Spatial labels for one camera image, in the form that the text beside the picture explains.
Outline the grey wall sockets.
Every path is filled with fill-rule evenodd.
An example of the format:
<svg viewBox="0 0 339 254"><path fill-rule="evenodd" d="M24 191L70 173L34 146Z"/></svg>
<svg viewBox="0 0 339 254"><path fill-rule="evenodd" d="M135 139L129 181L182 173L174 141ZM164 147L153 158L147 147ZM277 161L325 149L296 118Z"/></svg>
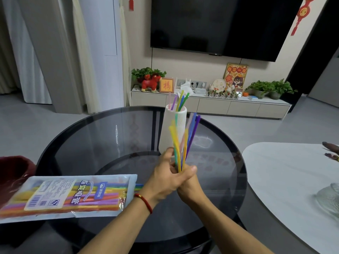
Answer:
<svg viewBox="0 0 339 254"><path fill-rule="evenodd" d="M206 89L207 86L207 82L205 81L195 81L195 80L191 80L191 79L178 79L176 82L176 88L180 88L182 85L184 84L188 84L190 85L190 87L192 89L195 88L201 88L201 89Z"/></svg>

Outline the white curtain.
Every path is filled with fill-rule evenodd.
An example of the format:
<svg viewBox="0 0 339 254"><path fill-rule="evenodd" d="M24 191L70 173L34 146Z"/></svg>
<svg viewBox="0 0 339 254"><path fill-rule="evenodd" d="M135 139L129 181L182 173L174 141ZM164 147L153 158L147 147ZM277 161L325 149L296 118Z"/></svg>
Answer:
<svg viewBox="0 0 339 254"><path fill-rule="evenodd" d="M51 105L40 64L17 0L0 0L13 48L24 101Z"/></svg>

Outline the red hanging decoration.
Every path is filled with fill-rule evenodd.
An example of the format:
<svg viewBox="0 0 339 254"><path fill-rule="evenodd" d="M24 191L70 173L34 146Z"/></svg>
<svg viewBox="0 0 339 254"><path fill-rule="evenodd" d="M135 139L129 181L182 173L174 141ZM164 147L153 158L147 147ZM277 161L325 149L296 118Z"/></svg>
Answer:
<svg viewBox="0 0 339 254"><path fill-rule="evenodd" d="M298 12L297 12L297 22L291 32L291 36L294 36L294 34L296 33L298 26L300 24L300 22L303 20L303 18L307 17L309 15L309 13L311 12L311 8L310 8L310 3L314 1L314 0L305 0L304 4L299 8Z"/></svg>

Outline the bundle of coloured straws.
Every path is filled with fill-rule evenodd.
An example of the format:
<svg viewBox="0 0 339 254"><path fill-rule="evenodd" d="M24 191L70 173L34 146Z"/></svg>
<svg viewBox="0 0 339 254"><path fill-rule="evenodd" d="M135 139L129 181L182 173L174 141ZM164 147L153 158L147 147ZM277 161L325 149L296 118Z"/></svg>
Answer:
<svg viewBox="0 0 339 254"><path fill-rule="evenodd" d="M190 115L188 124L184 128L184 133L179 139L179 120L178 115L175 115L175 119L172 120L169 126L169 132L171 133L172 143L174 148L175 166L177 172L182 172L185 165L187 156L189 154L191 145L193 143L198 124L200 123L201 116L197 113Z"/></svg>

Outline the yellow drinking straw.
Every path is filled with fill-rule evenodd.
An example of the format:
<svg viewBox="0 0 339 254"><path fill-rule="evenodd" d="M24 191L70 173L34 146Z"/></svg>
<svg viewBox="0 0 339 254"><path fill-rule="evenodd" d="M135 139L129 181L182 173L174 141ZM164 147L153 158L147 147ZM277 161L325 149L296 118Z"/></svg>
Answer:
<svg viewBox="0 0 339 254"><path fill-rule="evenodd" d="M180 98L178 99L178 103L177 103L177 107L176 107L176 112L178 112L179 109L180 109L180 105L181 105L181 101L182 101L183 95L184 95L184 90L181 90Z"/></svg>

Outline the red horse figurine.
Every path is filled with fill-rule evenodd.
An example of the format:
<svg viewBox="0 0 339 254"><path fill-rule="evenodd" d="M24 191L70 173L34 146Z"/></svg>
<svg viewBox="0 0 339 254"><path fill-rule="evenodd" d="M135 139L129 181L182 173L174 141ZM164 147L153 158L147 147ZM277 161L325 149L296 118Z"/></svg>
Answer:
<svg viewBox="0 0 339 254"><path fill-rule="evenodd" d="M159 75L153 75L147 74L144 76L144 80L141 83L141 91L146 92L146 89L150 88L151 92L156 92L157 85L162 79Z"/></svg>

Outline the plastic pack of straws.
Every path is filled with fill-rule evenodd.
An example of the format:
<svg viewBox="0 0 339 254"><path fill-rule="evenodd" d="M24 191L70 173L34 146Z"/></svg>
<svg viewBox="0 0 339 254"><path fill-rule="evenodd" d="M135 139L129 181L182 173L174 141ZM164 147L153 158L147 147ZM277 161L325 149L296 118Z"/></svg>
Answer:
<svg viewBox="0 0 339 254"><path fill-rule="evenodd" d="M51 219L116 217L143 184L136 174L32 176L0 193L0 225Z"/></svg>

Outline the clear glass bowl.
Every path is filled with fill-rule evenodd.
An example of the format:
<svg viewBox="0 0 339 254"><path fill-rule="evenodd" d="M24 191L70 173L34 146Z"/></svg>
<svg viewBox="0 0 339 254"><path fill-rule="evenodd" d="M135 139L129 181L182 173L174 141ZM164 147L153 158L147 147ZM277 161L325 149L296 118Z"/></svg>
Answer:
<svg viewBox="0 0 339 254"><path fill-rule="evenodd" d="M326 213L339 219L339 183L331 183L319 190L316 200Z"/></svg>

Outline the person's left hand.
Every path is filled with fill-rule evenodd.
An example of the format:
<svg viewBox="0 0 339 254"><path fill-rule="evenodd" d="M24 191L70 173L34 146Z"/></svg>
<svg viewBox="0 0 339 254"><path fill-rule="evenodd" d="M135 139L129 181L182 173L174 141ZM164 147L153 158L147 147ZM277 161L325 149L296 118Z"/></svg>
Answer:
<svg viewBox="0 0 339 254"><path fill-rule="evenodd" d="M197 173L196 166L185 165L183 171L179 173L176 172L174 165L175 163L172 167L161 166L159 159L150 178L139 191L151 208L155 208L160 201Z"/></svg>

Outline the row of small ornaments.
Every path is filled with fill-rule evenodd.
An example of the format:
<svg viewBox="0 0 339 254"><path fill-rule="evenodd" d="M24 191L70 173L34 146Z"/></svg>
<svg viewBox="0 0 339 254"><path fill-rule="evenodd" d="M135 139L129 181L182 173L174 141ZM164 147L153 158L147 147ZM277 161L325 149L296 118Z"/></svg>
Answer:
<svg viewBox="0 0 339 254"><path fill-rule="evenodd" d="M232 90L230 92L223 91L223 92L219 92L219 93L216 93L214 91L207 91L206 94L205 94L205 97L222 98L222 99L238 99L234 90Z"/></svg>

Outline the colourful cartoon poster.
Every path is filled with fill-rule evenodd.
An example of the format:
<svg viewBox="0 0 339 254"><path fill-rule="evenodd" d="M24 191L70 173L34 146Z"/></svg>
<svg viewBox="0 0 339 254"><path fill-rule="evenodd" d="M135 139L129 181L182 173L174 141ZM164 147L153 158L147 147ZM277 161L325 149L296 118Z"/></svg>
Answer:
<svg viewBox="0 0 339 254"><path fill-rule="evenodd" d="M248 68L248 65L228 63L224 74L224 80L227 86L243 89Z"/></svg>

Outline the green potted plant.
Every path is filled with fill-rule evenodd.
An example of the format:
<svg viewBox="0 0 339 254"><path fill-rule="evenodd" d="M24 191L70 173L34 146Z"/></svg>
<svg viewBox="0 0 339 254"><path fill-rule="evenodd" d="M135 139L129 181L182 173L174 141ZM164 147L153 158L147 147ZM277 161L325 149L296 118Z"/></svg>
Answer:
<svg viewBox="0 0 339 254"><path fill-rule="evenodd" d="M271 91L269 93L269 98L278 100L281 98L282 94L289 93L294 94L295 92L298 92L298 90L293 89L288 81L285 81L284 79L279 81L272 81L271 82Z"/></svg>
<svg viewBox="0 0 339 254"><path fill-rule="evenodd" d="M133 81L137 81L138 83L142 83L142 81L145 79L146 75L150 75L150 77L156 75L165 77L167 74L166 71L161 71L159 69L152 69L150 67L142 68L142 69L133 69L131 71L131 76Z"/></svg>
<svg viewBox="0 0 339 254"><path fill-rule="evenodd" d="M272 92L273 90L273 82L256 81L249 85L245 89L245 92L247 92L249 95L257 97L258 99L263 99L267 93Z"/></svg>

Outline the white round ornament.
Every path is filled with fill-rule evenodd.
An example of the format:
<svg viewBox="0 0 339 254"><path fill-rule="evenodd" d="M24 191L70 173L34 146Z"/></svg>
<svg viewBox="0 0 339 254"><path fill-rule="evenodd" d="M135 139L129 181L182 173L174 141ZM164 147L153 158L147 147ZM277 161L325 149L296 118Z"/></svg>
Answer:
<svg viewBox="0 0 339 254"><path fill-rule="evenodd" d="M210 85L209 90L219 93L219 92L223 92L226 87L227 87L226 81L223 78L217 78Z"/></svg>

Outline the person's right hand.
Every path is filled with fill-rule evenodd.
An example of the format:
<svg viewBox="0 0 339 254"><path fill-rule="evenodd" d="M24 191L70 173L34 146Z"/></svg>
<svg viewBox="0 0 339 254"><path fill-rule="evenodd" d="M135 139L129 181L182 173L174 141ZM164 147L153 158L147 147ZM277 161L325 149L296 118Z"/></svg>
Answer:
<svg viewBox="0 0 339 254"><path fill-rule="evenodd" d="M197 175L186 180L177 189L177 193L180 199L190 208L201 204L206 199L206 195L201 188Z"/></svg>

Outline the person's left forearm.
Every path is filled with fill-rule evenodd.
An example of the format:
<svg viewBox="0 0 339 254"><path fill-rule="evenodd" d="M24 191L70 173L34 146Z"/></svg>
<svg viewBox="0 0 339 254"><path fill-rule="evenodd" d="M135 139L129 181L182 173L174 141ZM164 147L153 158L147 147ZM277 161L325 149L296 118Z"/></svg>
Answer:
<svg viewBox="0 0 339 254"><path fill-rule="evenodd" d="M135 197L78 254L128 254L150 215L148 207L140 197Z"/></svg>

